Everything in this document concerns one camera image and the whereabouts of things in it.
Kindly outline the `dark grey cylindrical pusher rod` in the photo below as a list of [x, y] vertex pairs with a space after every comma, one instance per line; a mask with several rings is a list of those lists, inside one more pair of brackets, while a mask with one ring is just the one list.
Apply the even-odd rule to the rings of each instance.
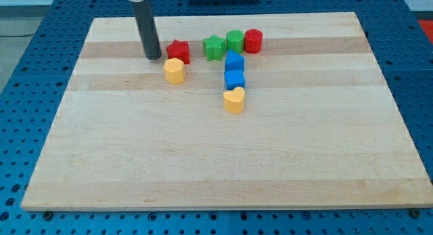
[[145, 56], [149, 60], [157, 60], [162, 56], [162, 52], [151, 2], [134, 0], [132, 6]]

